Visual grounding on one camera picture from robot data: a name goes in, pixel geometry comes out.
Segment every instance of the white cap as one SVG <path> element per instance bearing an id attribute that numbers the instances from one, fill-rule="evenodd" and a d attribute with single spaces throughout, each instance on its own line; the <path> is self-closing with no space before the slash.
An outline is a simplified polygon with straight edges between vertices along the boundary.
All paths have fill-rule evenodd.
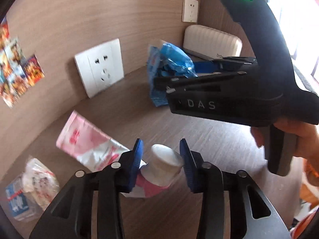
<path id="1" fill-rule="evenodd" d="M 167 187 L 180 173 L 183 159 L 172 148 L 164 145 L 155 144 L 151 150 L 151 160 L 141 167 L 141 174 L 150 183 Z"/>

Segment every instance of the finger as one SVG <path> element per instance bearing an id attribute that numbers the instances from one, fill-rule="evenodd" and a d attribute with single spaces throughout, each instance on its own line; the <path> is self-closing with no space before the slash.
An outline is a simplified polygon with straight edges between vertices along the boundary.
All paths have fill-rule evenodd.
<path id="1" fill-rule="evenodd" d="M 261 131 L 257 127 L 251 127 L 250 133 L 255 139 L 256 145 L 262 147 L 265 144 L 265 139 Z"/>
<path id="2" fill-rule="evenodd" d="M 274 126 L 286 133 L 296 134 L 300 137 L 310 137 L 316 135 L 316 127 L 309 123 L 299 120 L 291 120 L 286 117 L 280 117 Z"/>

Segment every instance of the wood grain panel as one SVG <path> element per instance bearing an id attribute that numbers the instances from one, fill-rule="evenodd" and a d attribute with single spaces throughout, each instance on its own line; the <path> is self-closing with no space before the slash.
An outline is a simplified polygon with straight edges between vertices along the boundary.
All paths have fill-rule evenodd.
<path id="1" fill-rule="evenodd" d="M 241 56 L 254 57 L 254 52 L 247 36 L 235 23 L 220 0 L 200 0 L 198 24 L 215 28 L 239 37 L 242 41 Z"/>
<path id="2" fill-rule="evenodd" d="M 150 40 L 181 45 L 183 0 L 16 0 L 8 12 L 12 37 L 35 53 L 46 78 L 9 109 L 0 100 L 0 178 L 14 159 L 61 114 L 86 98 L 73 57 L 119 38 L 124 72 L 143 66 Z"/>
<path id="3" fill-rule="evenodd" d="M 271 174 L 266 167 L 263 149 L 257 148 L 249 127 L 172 114 L 167 106 L 156 108 L 149 99 L 146 69 L 128 74 L 123 80 L 97 95 L 85 99 L 75 110 L 95 123 L 105 133 L 128 148 L 136 138 L 145 144 L 147 162 L 153 144 L 164 144 L 179 152 L 179 141 L 186 138 L 191 150 L 200 152 L 205 161 L 223 171 L 246 170 L 290 226 L 299 203 L 302 160 L 295 158 L 288 176 Z M 71 111 L 64 114 L 17 158 L 0 183 L 0 203 L 8 213 L 6 186 L 23 170 L 29 155 L 37 157 L 56 174 L 60 185 L 83 166 L 55 146 L 55 141 Z M 169 190 L 150 199 L 121 197 L 122 216 L 127 239 L 194 239 L 201 212 L 202 195 L 192 194 L 181 172 Z M 93 207 L 96 227 L 96 204 Z M 18 231 L 28 238 L 36 221 L 17 222 Z"/>

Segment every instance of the desk surface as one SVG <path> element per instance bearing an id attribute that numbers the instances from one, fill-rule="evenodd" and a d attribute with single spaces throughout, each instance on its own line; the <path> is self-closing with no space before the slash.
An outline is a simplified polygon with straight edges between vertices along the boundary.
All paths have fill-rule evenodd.
<path id="1" fill-rule="evenodd" d="M 258 149 L 249 127 L 213 120 L 174 115 L 168 107 L 156 108 L 148 96 L 146 69 L 141 68 L 93 99 L 81 101 L 74 109 L 128 148 L 136 138 L 145 143 L 144 161 L 153 144 L 164 144 L 179 151 L 179 141 L 186 138 L 191 150 L 202 154 L 221 170 L 235 173 L 246 170 L 270 199 L 286 225 L 290 225 L 298 205 L 301 186 L 301 159 L 294 159 L 287 177 L 267 171 L 263 149 Z M 83 166 L 55 147 L 55 141 L 71 111 L 51 124 L 15 161 L 0 184 L 1 205 L 4 187 L 24 169 L 28 156 L 38 158 L 64 185 Z M 201 194 L 192 194 L 183 174 L 171 188 L 151 199 L 126 199 L 121 196 L 122 217 L 127 239 L 194 239 L 201 211 Z M 36 220 L 22 223 L 12 220 L 17 230 L 28 238 Z M 96 238 L 96 227 L 93 237 Z"/>

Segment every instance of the wall outlet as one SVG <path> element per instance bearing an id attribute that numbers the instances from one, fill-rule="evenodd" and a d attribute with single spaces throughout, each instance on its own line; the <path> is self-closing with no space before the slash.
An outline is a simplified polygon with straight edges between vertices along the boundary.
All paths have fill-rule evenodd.
<path id="1" fill-rule="evenodd" d="M 74 58 L 89 98 L 124 77 L 119 39 L 81 52 Z"/>
<path id="2" fill-rule="evenodd" d="M 181 21 L 196 23 L 198 17 L 198 1 L 183 0 L 183 13 Z"/>

